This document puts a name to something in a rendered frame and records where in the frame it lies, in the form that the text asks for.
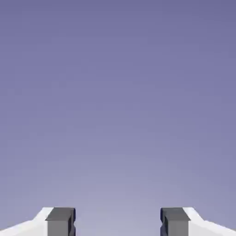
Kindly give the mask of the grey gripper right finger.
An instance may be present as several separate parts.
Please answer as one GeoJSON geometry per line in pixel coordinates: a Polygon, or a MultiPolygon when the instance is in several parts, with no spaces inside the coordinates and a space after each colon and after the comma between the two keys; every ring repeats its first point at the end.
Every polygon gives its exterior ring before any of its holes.
{"type": "Polygon", "coordinates": [[[162,207],[160,236],[236,236],[236,230],[204,220],[193,207],[162,207]]]}

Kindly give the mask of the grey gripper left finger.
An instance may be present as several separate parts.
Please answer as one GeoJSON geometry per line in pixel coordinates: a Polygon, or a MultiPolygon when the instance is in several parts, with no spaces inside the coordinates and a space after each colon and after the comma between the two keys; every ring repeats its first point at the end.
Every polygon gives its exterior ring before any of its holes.
{"type": "Polygon", "coordinates": [[[76,236],[76,209],[43,207],[32,219],[0,230],[0,236],[76,236]]]}

